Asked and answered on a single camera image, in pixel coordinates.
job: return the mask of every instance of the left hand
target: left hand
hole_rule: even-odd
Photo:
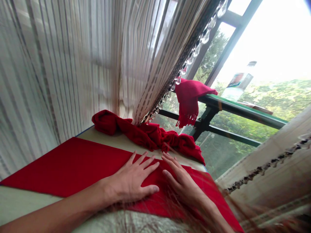
[[[142,182],[159,166],[159,162],[149,166],[155,156],[142,163],[148,152],[146,151],[135,163],[133,160],[136,151],[130,157],[126,164],[112,176],[106,177],[98,181],[103,188],[104,193],[114,199],[114,202],[134,202],[144,197],[157,193],[159,187],[156,185],[148,185],[141,187]]]

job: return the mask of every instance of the green metal railing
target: green metal railing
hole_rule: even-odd
[[[232,102],[230,100],[224,99],[217,95],[208,94],[202,97],[199,97],[198,101],[206,104],[206,110],[202,116],[195,122],[194,128],[191,131],[190,135],[193,136],[196,141],[198,137],[204,131],[209,131],[254,147],[259,146],[261,143],[255,140],[252,140],[241,135],[231,133],[229,131],[214,127],[210,125],[211,120],[219,111],[226,111],[233,113],[235,115],[250,119],[252,121],[259,122],[261,124],[280,129],[282,128],[287,121],[271,116],[264,112],[258,111],[256,109],[249,108],[247,106]],[[170,111],[160,110],[160,115],[178,120],[179,115]]]

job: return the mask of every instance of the bottle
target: bottle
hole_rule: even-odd
[[[251,61],[249,62],[243,73],[236,73],[227,88],[224,90],[221,97],[237,102],[254,77],[253,68],[256,63],[256,61]]]

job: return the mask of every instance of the forearm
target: forearm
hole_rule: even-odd
[[[0,232],[71,232],[99,210],[113,204],[92,195],[97,184],[0,227]]]
[[[234,233],[231,226],[224,219],[219,209],[207,196],[198,202],[198,210],[202,215],[210,218],[216,225],[217,232]]]

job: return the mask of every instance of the crumpled red cloth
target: crumpled red cloth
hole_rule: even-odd
[[[215,89],[195,80],[181,79],[181,83],[175,88],[179,102],[179,118],[176,126],[183,128],[186,125],[194,125],[199,114],[198,97],[206,94],[218,95]]]
[[[99,132],[114,135],[116,131],[121,131],[131,141],[150,151],[161,149],[168,152],[169,148],[164,144],[166,142],[170,147],[177,149],[185,156],[196,158],[205,166],[200,147],[195,144],[193,137],[187,134],[178,135],[175,131],[166,132],[160,128],[159,124],[152,123],[149,125],[143,123],[137,127],[131,124],[132,119],[122,119],[108,110],[96,113],[92,121]]]

